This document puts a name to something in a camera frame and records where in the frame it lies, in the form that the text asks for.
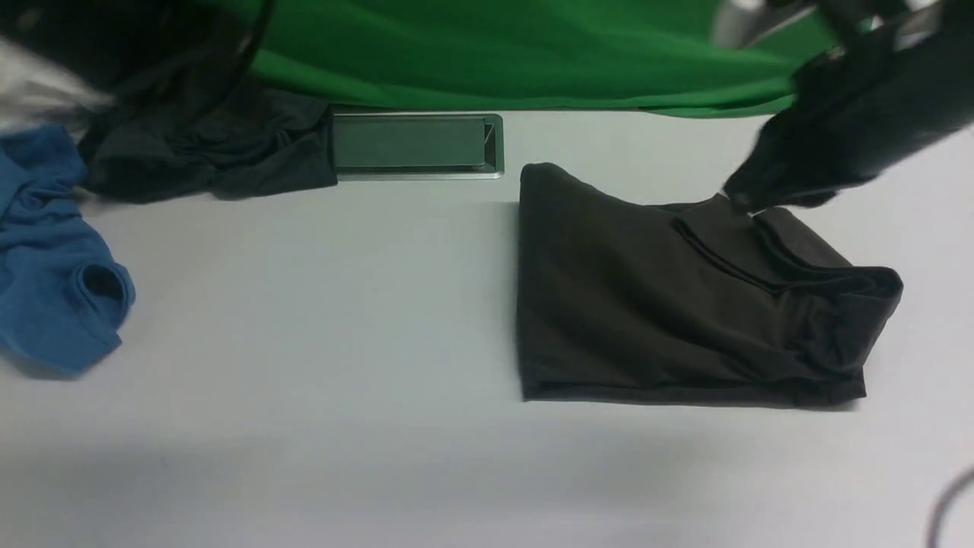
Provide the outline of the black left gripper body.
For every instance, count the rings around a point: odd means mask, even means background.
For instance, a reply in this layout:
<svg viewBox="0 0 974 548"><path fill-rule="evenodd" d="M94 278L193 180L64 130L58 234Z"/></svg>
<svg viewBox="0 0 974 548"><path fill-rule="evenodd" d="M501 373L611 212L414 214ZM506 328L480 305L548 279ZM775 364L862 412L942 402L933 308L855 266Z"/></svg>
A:
<svg viewBox="0 0 974 548"><path fill-rule="evenodd" d="M240 86L272 1L4 1L2 37L122 100L223 100Z"/></svg>

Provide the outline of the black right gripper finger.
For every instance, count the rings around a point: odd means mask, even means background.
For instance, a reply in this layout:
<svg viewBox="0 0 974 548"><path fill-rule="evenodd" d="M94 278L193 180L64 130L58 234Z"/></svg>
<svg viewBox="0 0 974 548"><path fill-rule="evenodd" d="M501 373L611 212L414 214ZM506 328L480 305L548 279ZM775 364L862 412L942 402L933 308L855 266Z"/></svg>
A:
<svg viewBox="0 0 974 548"><path fill-rule="evenodd" d="M837 190L818 184L814 174L785 156L756 148L727 178L721 192L735 209L748 214L775 207L814 209L838 196Z"/></svg>

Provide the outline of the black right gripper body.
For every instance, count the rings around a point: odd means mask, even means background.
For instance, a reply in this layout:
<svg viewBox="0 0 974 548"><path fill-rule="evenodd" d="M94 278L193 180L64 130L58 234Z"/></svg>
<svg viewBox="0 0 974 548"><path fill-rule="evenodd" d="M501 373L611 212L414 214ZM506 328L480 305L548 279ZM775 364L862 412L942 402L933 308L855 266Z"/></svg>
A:
<svg viewBox="0 0 974 548"><path fill-rule="evenodd" d="M796 97L754 149L814 171L831 190L870 183L894 164L972 124L972 17L943 15L939 31L894 51L876 31L796 76Z"/></svg>

